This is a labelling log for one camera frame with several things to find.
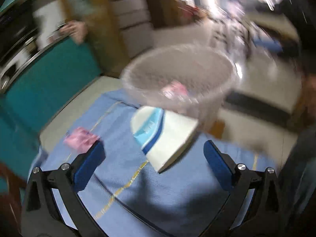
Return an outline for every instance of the yellow stripe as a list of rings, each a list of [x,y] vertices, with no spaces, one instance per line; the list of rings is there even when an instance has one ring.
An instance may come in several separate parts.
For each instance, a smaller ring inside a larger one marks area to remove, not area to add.
[[[257,161],[258,161],[258,154],[255,155],[255,158],[253,160],[252,170],[257,169]]]
[[[136,172],[133,174],[132,178],[127,182],[126,185],[124,185],[123,187],[119,188],[111,197],[109,202],[94,216],[95,220],[99,219],[100,217],[102,217],[105,212],[111,207],[112,203],[114,202],[114,199],[120,195],[120,193],[131,186],[131,184],[134,182],[134,180],[136,179],[136,177],[139,175],[140,171],[144,168],[144,166],[147,165],[149,161],[145,161],[143,164],[140,165],[140,167],[136,170]]]
[[[98,119],[98,121],[95,123],[95,125],[90,129],[89,132],[93,131],[94,128],[97,127],[98,124],[100,124],[100,122],[102,121],[102,119],[105,118],[105,116],[107,116],[111,111],[112,109],[119,103],[121,103],[122,101],[117,101],[116,103],[112,104],[109,109]],[[70,152],[69,156],[64,160],[63,164],[68,162],[68,160],[70,159],[70,157],[72,156],[72,152]]]

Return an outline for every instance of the blue gripper pad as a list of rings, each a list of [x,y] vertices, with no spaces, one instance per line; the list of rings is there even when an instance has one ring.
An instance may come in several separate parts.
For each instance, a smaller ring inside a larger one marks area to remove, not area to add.
[[[203,150],[204,156],[222,189],[230,192],[233,189],[233,173],[219,154],[220,151],[217,151],[217,147],[211,141],[205,142]]]
[[[282,45],[277,40],[262,40],[254,38],[252,41],[255,46],[262,46],[264,48],[267,48],[271,52],[277,53],[283,51]]]
[[[80,154],[78,157],[81,155],[84,155],[84,157],[81,157],[83,161],[81,161],[73,175],[73,189],[75,192],[82,191],[86,188],[95,169],[105,160],[103,142],[96,141],[86,153]]]

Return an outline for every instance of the wall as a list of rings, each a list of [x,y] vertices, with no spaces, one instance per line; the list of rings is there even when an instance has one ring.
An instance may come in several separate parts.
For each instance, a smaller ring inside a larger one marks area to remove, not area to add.
[[[146,0],[150,12],[151,22],[155,29],[166,26],[162,5],[159,0]]]
[[[159,3],[162,5],[162,11],[166,25],[168,27],[176,26],[177,12],[174,7],[174,0],[159,0]]]
[[[36,58],[0,96],[0,161],[26,179],[40,130],[100,73],[89,46],[69,37]]]
[[[134,58],[153,46],[146,0],[109,0],[128,56]]]

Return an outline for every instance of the blue cloth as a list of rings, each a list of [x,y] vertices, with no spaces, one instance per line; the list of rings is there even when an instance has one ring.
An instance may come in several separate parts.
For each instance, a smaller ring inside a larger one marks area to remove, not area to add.
[[[139,105],[132,103],[122,90],[105,93],[76,120],[69,131],[80,126],[90,130],[117,101],[123,103],[118,103],[92,131],[101,136],[106,159],[95,170],[85,190],[78,195],[93,217],[100,215],[100,212],[103,214],[96,221],[110,237],[164,236],[127,212],[118,202],[107,206],[111,197],[108,191],[115,193],[127,184],[146,161],[146,156],[130,130],[131,118]],[[189,150],[164,172],[158,174],[147,163],[131,186],[124,189],[117,198],[169,234],[198,236],[214,219],[228,197],[228,192],[220,187],[203,154],[203,145],[209,139],[236,163],[242,162],[249,169],[253,168],[254,153],[201,133]],[[77,153],[63,144],[62,138],[47,160],[43,161],[42,170],[57,169],[66,162],[70,153],[72,155],[68,162],[72,162]],[[275,164],[259,155],[256,169],[264,171],[268,166],[275,167]],[[75,228],[58,190],[53,190],[53,193],[65,223]],[[235,225],[240,224],[243,219],[251,195],[250,191]]]

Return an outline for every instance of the floor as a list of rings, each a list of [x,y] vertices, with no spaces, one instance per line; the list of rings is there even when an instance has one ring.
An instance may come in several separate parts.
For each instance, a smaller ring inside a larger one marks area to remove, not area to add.
[[[202,25],[158,30],[154,32],[154,42],[157,47],[188,42],[206,45],[211,37],[211,29],[211,21],[205,21]],[[44,148],[51,151],[72,123],[99,95],[118,88],[121,88],[118,79],[101,77],[95,81],[41,133]],[[242,68],[242,78],[235,89],[290,112],[300,91],[300,78],[290,65],[274,61],[264,52],[258,51],[257,57]],[[284,128],[240,112],[222,108],[218,118],[226,124],[224,140],[268,154],[276,162],[278,169],[284,165],[297,139],[296,134]]]

